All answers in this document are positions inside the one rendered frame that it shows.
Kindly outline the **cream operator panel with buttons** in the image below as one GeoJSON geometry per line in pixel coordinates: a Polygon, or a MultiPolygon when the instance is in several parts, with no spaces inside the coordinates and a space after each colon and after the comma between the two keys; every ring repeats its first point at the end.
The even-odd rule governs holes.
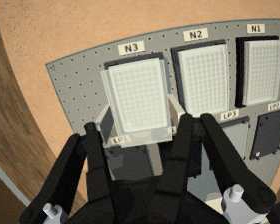
{"type": "Polygon", "coordinates": [[[205,202],[207,205],[211,206],[214,210],[223,214],[223,210],[221,208],[222,195],[218,188],[193,193],[194,196],[199,198],[201,201],[205,202]]]}

